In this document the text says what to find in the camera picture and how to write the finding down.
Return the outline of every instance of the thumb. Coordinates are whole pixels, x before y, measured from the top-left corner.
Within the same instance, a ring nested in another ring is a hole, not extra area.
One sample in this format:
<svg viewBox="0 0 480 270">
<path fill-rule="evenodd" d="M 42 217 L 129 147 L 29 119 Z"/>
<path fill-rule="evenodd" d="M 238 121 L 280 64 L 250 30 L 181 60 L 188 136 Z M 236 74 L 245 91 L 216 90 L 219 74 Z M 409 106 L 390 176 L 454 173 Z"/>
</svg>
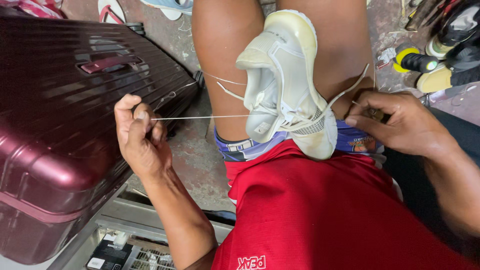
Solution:
<svg viewBox="0 0 480 270">
<path fill-rule="evenodd" d="M 392 132 L 392 127 L 383 123 L 380 123 L 372 118 L 368 118 L 362 115 L 352 115 L 345 119 L 345 123 L 349 126 L 356 127 L 379 139 L 385 141 Z"/>
<path fill-rule="evenodd" d="M 132 122 L 128 131 L 128 144 L 141 145 L 144 142 L 148 125 L 150 124 L 150 117 L 146 111 L 139 113 L 137 119 Z"/>
</svg>

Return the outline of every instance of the concrete floor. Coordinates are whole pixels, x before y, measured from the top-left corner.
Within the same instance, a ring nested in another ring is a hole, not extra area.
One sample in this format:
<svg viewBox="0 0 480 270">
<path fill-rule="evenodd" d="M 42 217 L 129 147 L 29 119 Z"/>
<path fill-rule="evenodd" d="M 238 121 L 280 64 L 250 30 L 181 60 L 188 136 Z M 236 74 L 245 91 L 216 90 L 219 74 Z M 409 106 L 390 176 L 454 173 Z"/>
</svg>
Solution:
<svg viewBox="0 0 480 270">
<path fill-rule="evenodd" d="M 161 10 L 151 8 L 139 0 L 118 0 L 127 22 L 142 22 L 146 37 L 157 44 L 173 59 L 193 73 L 200 69 L 193 46 L 191 17 L 183 15 L 176 21 L 167 19 Z M 275 11 L 275 0 L 260 0 L 265 14 Z M 430 36 L 429 28 L 417 33 L 389 32 L 401 31 L 405 23 L 401 20 L 400 0 L 367 0 L 369 29 L 372 42 L 372 55 L 376 58 L 384 49 L 404 42 L 424 48 Z M 98 21 L 97 0 L 63 0 L 62 11 L 69 19 Z M 392 69 L 392 64 L 377 70 L 376 82 L 380 91 L 412 91 L 416 96 L 423 94 L 414 86 L 419 73 L 400 74 Z M 480 114 L 476 113 L 476 104 L 480 102 L 480 91 L 460 91 L 456 96 L 442 102 L 433 103 L 437 107 L 455 116 L 480 125 Z M 199 94 L 193 105 L 185 113 L 187 116 L 206 116 L 211 114 L 206 91 Z M 193 199 L 203 209 L 235 211 L 227 197 L 229 190 L 222 156 L 216 146 L 209 143 L 205 136 L 208 120 L 186 120 L 180 122 L 177 135 L 170 145 L 174 156 L 174 167 Z M 128 180 L 131 188 L 144 192 L 140 180 L 134 175 Z"/>
</svg>

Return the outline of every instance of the shoelace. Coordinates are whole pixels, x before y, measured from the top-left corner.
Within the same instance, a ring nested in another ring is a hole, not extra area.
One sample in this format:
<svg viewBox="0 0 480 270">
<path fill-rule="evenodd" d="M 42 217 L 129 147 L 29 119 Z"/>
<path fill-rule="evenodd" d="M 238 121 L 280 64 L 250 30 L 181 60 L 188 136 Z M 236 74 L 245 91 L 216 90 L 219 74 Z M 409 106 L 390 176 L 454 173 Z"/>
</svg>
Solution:
<svg viewBox="0 0 480 270">
<path fill-rule="evenodd" d="M 328 113 L 328 110 L 332 107 L 332 105 L 335 103 L 335 101 L 337 101 L 337 99 L 339 99 L 341 96 L 343 96 L 345 93 L 355 89 L 359 84 L 360 82 L 365 78 L 365 75 L 368 71 L 368 68 L 369 68 L 370 64 L 367 64 L 365 66 L 365 68 L 363 69 L 363 73 L 361 74 L 360 78 L 357 80 L 357 82 L 352 85 L 350 88 L 348 88 L 347 90 L 341 92 L 340 94 L 336 95 L 332 101 L 330 101 L 328 103 L 328 105 L 325 107 L 325 110 L 322 111 L 322 114 L 320 114 L 320 116 L 318 118 L 316 118 L 315 120 L 310 120 L 310 119 L 307 119 L 305 117 L 302 117 L 292 111 L 289 111 L 287 112 L 288 115 L 290 116 L 293 116 L 294 118 L 298 119 L 299 122 L 297 123 L 293 123 L 293 122 L 287 122 L 287 121 L 284 121 L 280 128 L 278 129 L 279 131 L 288 131 L 288 132 L 292 132 L 292 131 L 296 131 L 296 130 L 299 130 L 301 128 L 304 128 L 304 127 L 307 127 L 308 125 L 311 125 L 319 120 L 321 120 L 323 117 L 325 117 L 325 115 Z M 231 91 L 229 91 L 228 89 L 226 89 L 225 87 L 223 87 L 223 85 L 220 83 L 220 82 L 217 82 L 217 84 L 229 95 L 235 97 L 235 98 L 238 98 L 240 100 L 245 100 L 244 97 L 241 97 Z M 273 108 L 268 108 L 268 107 L 265 107 L 265 106 L 262 106 L 262 105 L 259 105 L 262 109 L 265 110 L 266 113 L 270 113 L 272 115 L 278 115 L 278 112 L 276 111 L 276 109 L 273 109 Z"/>
</svg>

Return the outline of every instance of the suitcase handle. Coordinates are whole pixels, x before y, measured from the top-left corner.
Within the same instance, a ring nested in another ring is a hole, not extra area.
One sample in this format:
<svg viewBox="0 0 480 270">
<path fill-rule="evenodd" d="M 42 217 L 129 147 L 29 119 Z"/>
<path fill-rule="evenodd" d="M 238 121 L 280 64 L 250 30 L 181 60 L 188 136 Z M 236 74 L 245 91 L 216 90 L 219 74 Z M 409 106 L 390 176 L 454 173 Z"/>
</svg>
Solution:
<svg viewBox="0 0 480 270">
<path fill-rule="evenodd" d="M 80 68 L 83 69 L 88 74 L 94 72 L 102 71 L 106 68 L 113 67 L 116 65 L 125 65 L 125 64 L 138 64 L 142 60 L 135 55 L 122 55 L 122 56 L 113 56 L 105 59 L 100 59 L 94 62 L 87 63 L 82 65 Z"/>
</svg>

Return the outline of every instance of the fingernail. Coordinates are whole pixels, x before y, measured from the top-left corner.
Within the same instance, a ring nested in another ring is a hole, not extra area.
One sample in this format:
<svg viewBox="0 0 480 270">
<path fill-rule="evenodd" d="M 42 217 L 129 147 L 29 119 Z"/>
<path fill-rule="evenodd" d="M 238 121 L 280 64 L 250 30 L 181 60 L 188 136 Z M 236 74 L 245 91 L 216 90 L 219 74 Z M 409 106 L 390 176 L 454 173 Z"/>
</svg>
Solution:
<svg viewBox="0 0 480 270">
<path fill-rule="evenodd" d="M 145 119 L 145 117 L 147 117 L 147 112 L 146 111 L 141 111 L 139 114 L 138 114 L 138 119 Z"/>
<path fill-rule="evenodd" d="M 349 126 L 356 126 L 357 125 L 357 119 L 355 118 L 351 118 L 351 117 L 347 117 L 345 119 L 345 123 Z"/>
</svg>

